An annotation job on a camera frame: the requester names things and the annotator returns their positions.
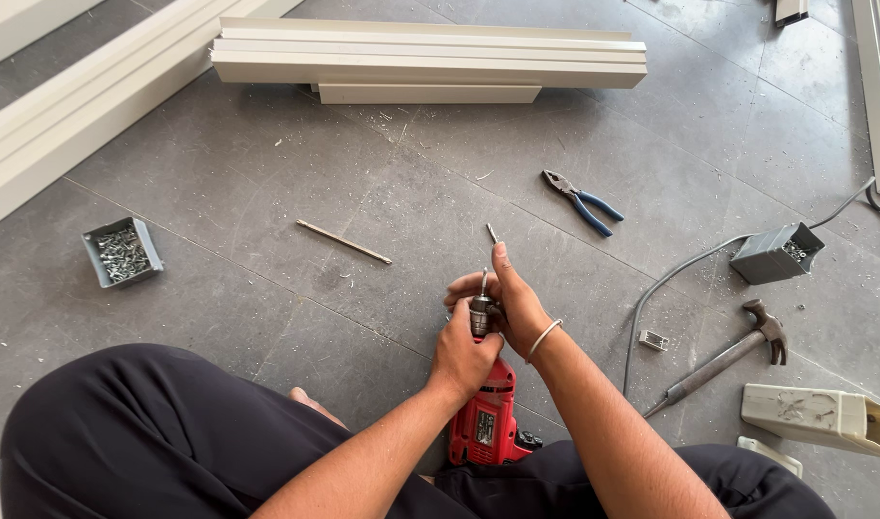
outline drill label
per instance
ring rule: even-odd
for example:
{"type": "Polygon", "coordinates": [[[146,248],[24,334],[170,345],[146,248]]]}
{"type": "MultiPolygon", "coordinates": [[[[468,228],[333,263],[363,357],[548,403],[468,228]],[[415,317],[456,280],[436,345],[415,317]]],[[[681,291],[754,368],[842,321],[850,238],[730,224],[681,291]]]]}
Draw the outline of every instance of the drill label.
{"type": "Polygon", "coordinates": [[[493,432],[494,415],[479,411],[479,419],[475,425],[475,441],[491,447],[493,432]]]}

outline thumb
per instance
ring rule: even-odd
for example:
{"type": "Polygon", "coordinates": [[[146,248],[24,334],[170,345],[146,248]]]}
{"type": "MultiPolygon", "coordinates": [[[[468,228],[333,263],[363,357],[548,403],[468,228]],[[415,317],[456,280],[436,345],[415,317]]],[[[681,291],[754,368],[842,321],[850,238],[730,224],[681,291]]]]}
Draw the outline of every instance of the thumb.
{"type": "Polygon", "coordinates": [[[503,288],[512,288],[515,283],[522,281],[520,276],[516,275],[514,265],[510,263],[510,259],[507,257],[507,247],[504,245],[504,242],[494,244],[492,248],[492,266],[503,288]]]}
{"type": "Polygon", "coordinates": [[[501,353],[501,349],[503,348],[503,337],[501,334],[488,334],[477,346],[490,350],[489,353],[494,352],[497,356],[497,354],[501,353]]]}

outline hand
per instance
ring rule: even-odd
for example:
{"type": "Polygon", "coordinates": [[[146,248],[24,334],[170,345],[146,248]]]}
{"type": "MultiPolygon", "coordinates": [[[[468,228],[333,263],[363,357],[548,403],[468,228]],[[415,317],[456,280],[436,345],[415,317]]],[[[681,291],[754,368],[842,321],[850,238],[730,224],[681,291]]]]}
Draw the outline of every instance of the hand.
{"type": "MultiPolygon", "coordinates": [[[[496,327],[521,357],[526,358],[529,348],[545,331],[552,319],[546,315],[532,288],[514,271],[507,248],[503,242],[492,248],[494,273],[488,274],[487,295],[500,301],[507,313],[507,319],[495,319],[496,327]]],[[[451,309],[463,297],[478,296],[481,291],[481,272],[466,274],[446,288],[448,295],[444,304],[451,309]]]]}
{"type": "Polygon", "coordinates": [[[456,399],[456,409],[479,391],[503,348],[503,339],[498,334],[486,335],[477,345],[472,340],[469,302],[471,298],[458,300],[452,319],[437,334],[434,364],[427,381],[428,388],[438,389],[456,399]]]}

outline bare foot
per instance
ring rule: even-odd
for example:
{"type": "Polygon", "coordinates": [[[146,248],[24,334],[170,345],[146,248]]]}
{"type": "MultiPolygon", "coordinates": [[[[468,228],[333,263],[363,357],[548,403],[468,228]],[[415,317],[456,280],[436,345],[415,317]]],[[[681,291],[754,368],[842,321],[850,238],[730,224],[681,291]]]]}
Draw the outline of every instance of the bare foot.
{"type": "Polygon", "coordinates": [[[321,404],[319,404],[315,400],[312,400],[311,398],[309,398],[309,395],[306,395],[306,392],[303,390],[303,388],[298,388],[298,387],[292,388],[290,390],[290,394],[286,395],[286,397],[289,398],[290,400],[296,400],[296,402],[298,402],[300,404],[305,404],[308,407],[312,407],[316,411],[319,411],[319,413],[321,413],[322,415],[325,415],[326,417],[328,417],[332,422],[340,425],[344,429],[347,429],[347,426],[344,425],[344,422],[342,422],[341,420],[337,419],[334,415],[329,413],[328,409],[322,407],[321,404]]]}

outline silver bangle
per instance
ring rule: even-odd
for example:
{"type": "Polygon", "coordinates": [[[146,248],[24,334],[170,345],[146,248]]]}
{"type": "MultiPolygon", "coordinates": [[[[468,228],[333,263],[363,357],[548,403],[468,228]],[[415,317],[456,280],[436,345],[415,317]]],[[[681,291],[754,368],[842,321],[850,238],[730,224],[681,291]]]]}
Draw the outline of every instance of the silver bangle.
{"type": "Polygon", "coordinates": [[[556,319],[555,321],[553,321],[552,324],[549,325],[549,328],[546,328],[546,331],[543,332],[542,335],[539,336],[539,338],[536,340],[535,343],[533,343],[533,347],[529,348],[529,353],[526,354],[526,363],[527,364],[529,364],[529,358],[533,357],[533,352],[536,351],[536,347],[539,346],[539,343],[542,342],[542,339],[545,339],[546,336],[549,335],[549,332],[552,331],[552,328],[555,328],[556,326],[559,326],[561,324],[562,324],[561,319],[556,319]]]}

